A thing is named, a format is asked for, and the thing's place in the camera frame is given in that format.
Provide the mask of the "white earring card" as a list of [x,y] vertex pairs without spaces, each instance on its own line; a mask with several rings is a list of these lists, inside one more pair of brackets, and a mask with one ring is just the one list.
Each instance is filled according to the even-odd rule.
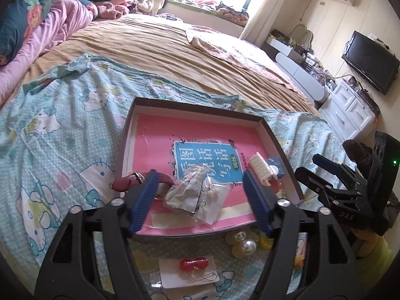
[[199,201],[193,219],[209,226],[214,225],[234,183],[221,183],[206,177],[203,181]]

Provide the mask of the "clothes pile on windowsill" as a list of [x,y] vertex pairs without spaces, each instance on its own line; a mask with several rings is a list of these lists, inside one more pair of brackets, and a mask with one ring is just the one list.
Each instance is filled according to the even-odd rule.
[[222,1],[217,3],[212,0],[165,0],[164,5],[172,4],[187,9],[202,10],[224,18],[231,23],[235,23],[244,27],[248,20],[249,14],[246,11],[236,11],[230,6],[225,5]]

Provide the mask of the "white drawer cabinet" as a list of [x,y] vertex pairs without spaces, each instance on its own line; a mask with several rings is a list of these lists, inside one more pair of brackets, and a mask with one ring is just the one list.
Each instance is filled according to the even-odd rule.
[[342,141],[363,142],[378,122],[373,110],[344,79],[338,81],[319,112]]

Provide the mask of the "pink quilt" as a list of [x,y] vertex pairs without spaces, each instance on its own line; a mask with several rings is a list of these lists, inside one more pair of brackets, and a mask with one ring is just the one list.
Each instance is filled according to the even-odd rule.
[[94,19],[94,13],[79,0],[58,0],[45,20],[30,34],[15,58],[1,67],[1,104],[18,87],[33,62],[66,41]]

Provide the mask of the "dark teal floral pillow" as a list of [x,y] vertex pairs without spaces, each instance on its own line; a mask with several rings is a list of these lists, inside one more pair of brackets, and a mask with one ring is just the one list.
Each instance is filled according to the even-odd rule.
[[10,63],[24,40],[44,21],[52,0],[11,0],[1,15],[1,66]]

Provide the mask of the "floral pink cloth on bed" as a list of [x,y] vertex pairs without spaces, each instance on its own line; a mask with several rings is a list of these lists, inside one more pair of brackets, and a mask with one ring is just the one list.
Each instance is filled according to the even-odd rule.
[[255,45],[206,26],[190,25],[185,32],[189,44],[194,48],[303,94],[293,80]]

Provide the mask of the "large pearl hair clip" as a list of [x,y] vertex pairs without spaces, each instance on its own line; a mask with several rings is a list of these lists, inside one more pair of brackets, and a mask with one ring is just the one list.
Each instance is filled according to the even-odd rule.
[[242,227],[229,231],[225,241],[231,246],[232,256],[243,259],[256,252],[259,236],[250,227]]

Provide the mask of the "heart shaped vanity mirror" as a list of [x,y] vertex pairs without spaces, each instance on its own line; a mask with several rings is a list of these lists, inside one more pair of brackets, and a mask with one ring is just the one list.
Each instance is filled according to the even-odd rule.
[[297,25],[289,36],[296,45],[303,47],[305,50],[312,48],[314,34],[305,25]]

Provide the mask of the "pink book in box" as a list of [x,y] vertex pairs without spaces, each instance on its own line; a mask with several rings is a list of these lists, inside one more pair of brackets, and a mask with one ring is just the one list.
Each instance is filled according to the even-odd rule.
[[234,183],[213,225],[201,223],[153,202],[140,234],[178,236],[206,234],[248,225],[254,216],[241,185],[249,159],[259,152],[265,159],[278,152],[262,122],[244,125],[139,114],[132,124],[132,166],[128,170],[155,169],[178,181],[189,167],[205,163],[208,176]]

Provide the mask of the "clear jewelry bag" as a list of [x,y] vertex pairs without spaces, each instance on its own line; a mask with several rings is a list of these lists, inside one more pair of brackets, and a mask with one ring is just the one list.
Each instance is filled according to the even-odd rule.
[[184,170],[183,177],[177,185],[173,185],[164,197],[164,205],[177,212],[195,215],[200,208],[218,200],[218,194],[212,185],[205,185],[207,172],[205,163],[195,164]]

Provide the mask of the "white pink hair claw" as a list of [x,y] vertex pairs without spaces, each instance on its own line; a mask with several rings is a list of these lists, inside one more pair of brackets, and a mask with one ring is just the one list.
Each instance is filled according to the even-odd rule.
[[249,165],[263,186],[271,187],[271,180],[277,180],[279,169],[268,164],[259,152],[249,158]]

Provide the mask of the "small blue box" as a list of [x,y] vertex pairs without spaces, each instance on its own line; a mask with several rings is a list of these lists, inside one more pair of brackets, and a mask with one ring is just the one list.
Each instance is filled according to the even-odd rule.
[[271,157],[266,160],[266,163],[272,166],[272,170],[278,179],[282,178],[285,174],[285,167],[281,159],[278,157]]

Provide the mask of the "red hair clip on card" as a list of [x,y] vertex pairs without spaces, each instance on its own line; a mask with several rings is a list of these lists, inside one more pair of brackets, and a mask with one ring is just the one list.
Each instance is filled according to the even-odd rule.
[[164,289],[179,289],[217,283],[220,280],[214,257],[159,259],[161,285]]

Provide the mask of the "dark shallow cardboard box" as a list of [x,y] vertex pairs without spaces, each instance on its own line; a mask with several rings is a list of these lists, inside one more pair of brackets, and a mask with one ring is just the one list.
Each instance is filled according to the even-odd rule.
[[263,117],[137,97],[125,122],[115,177],[155,169],[178,181],[188,168],[205,163],[212,179],[234,184],[215,222],[195,221],[155,200],[139,233],[167,237],[209,234],[254,222],[242,177],[255,154],[279,159],[283,177],[272,183],[272,189],[282,187],[293,205],[303,202],[292,166]]

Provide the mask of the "red strap wristwatch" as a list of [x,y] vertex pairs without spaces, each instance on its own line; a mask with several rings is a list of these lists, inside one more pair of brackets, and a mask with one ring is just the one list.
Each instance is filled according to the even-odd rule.
[[[135,171],[131,175],[114,180],[111,184],[111,188],[116,192],[127,192],[132,186],[143,184],[149,175],[149,172],[140,173]],[[162,201],[170,188],[174,185],[174,181],[170,176],[164,173],[158,173],[158,178],[159,183],[154,199]]]

